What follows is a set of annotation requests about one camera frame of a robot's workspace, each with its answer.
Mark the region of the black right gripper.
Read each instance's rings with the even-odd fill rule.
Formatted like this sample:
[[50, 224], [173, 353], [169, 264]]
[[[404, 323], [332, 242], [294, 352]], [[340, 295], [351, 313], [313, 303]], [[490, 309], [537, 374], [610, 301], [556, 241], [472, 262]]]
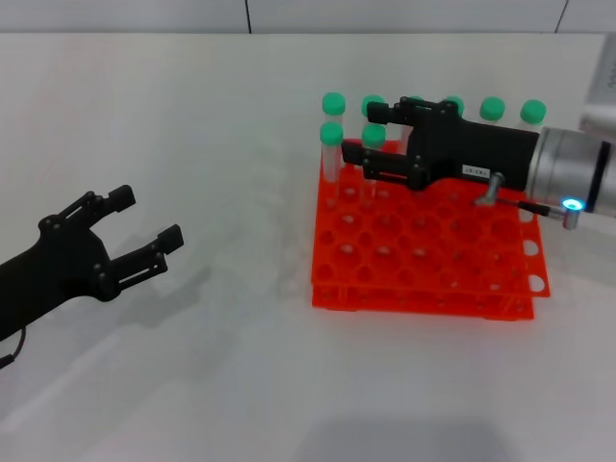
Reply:
[[519, 192], [526, 188], [539, 139], [536, 132], [471, 122], [460, 116], [452, 102], [408, 96], [392, 106], [370, 102], [367, 118], [373, 123], [413, 127], [408, 155], [343, 141], [343, 161], [359, 166], [367, 180], [422, 191], [446, 178], [485, 182], [491, 174], [500, 173], [506, 188]]

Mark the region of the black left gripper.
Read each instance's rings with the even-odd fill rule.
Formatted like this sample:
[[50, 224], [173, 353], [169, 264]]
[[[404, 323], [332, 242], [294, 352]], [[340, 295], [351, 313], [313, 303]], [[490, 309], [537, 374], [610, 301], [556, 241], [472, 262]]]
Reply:
[[128, 185], [106, 197], [86, 192], [57, 216], [38, 224], [38, 241], [1, 265], [3, 340], [72, 298], [111, 301], [167, 271], [166, 256], [184, 245], [177, 224], [151, 243], [112, 260], [100, 238], [90, 230], [106, 216], [135, 204]]

